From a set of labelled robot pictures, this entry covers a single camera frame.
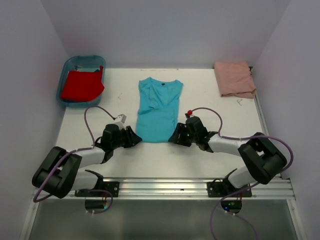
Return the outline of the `teal t-shirt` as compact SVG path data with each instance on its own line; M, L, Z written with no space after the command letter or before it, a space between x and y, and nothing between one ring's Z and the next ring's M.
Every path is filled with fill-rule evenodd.
M178 123L183 83L164 82L148 77L139 81L139 109L136 134L145 143L165 143Z

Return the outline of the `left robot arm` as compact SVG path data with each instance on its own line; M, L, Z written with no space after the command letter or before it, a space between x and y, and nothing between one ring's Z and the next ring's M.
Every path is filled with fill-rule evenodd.
M131 148L142 142L130 126L121 123L107 124L102 136L94 140L93 146L66 150L53 147L32 177L31 183L38 188L34 202L51 196L64 198L69 192L86 189L92 196L103 193L103 176L92 171L79 172L80 168L104 164L118 148Z

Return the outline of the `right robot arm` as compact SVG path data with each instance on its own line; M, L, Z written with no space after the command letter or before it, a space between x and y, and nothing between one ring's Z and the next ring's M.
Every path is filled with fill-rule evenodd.
M196 144L205 152L241 157L244 167L231 171L222 180L223 192L231 197L251 183L268 184L287 165L285 156L263 133L257 132L248 140L227 139L208 131L197 116L178 123L168 141L185 147Z

